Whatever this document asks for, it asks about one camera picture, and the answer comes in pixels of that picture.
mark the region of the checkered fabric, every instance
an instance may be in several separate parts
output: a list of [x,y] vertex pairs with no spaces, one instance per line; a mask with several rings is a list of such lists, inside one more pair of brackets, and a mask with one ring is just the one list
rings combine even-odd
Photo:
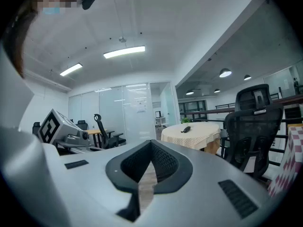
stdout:
[[289,127],[288,142],[275,180],[268,188],[274,197],[277,193],[289,189],[298,175],[303,163],[303,127]]

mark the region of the floor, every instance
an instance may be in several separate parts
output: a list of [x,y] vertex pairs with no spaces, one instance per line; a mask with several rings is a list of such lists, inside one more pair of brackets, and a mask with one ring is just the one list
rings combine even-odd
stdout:
[[153,187],[157,184],[155,168],[152,163],[147,167],[139,182],[139,203],[141,213],[147,208],[153,199]]

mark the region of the fluorescent light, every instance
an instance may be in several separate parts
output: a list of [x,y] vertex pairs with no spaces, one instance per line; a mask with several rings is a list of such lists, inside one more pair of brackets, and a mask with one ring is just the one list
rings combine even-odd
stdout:
[[73,72],[76,69],[81,68],[82,65],[80,63],[78,63],[77,65],[72,66],[71,68],[68,68],[67,70],[65,70],[64,72],[60,73],[61,76],[65,76],[71,72]]
[[104,53],[104,57],[106,59],[118,56],[118,55],[125,55],[125,54],[130,54],[130,53],[135,53],[135,52],[143,52],[145,51],[145,46],[138,46],[138,47],[131,47],[131,48],[126,48],[118,51],[112,51],[112,52],[107,52]]
[[127,85],[126,87],[142,87],[142,86],[146,86],[145,83],[142,84],[133,84],[133,85]]
[[98,92],[104,92],[104,91],[108,91],[108,90],[111,90],[111,88],[102,88],[102,89],[99,89],[99,90],[96,90],[95,92],[98,93]]
[[129,89],[130,91],[146,90],[147,88]]

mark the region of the chair back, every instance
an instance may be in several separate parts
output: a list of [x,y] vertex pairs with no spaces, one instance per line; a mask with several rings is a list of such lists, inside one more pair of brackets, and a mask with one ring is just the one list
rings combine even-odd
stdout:
[[108,135],[106,134],[105,129],[103,127],[103,124],[101,122],[101,115],[96,113],[94,115],[94,119],[97,122],[98,127],[99,127],[99,129],[101,131],[101,134],[102,134],[102,137],[101,137],[102,146],[101,146],[101,148],[107,149],[107,147],[108,147]]
[[268,84],[259,84],[245,88],[237,93],[235,111],[247,109],[264,109],[272,104]]
[[268,152],[282,116],[281,104],[267,105],[262,110],[240,110],[227,115],[225,123],[230,148],[226,160],[244,171],[250,157],[256,157],[253,176],[262,176],[268,168]]
[[40,122],[34,122],[32,133],[38,137],[38,130],[40,128]]
[[85,123],[85,120],[79,120],[76,125],[84,131],[87,130],[88,125],[87,125],[87,123]]

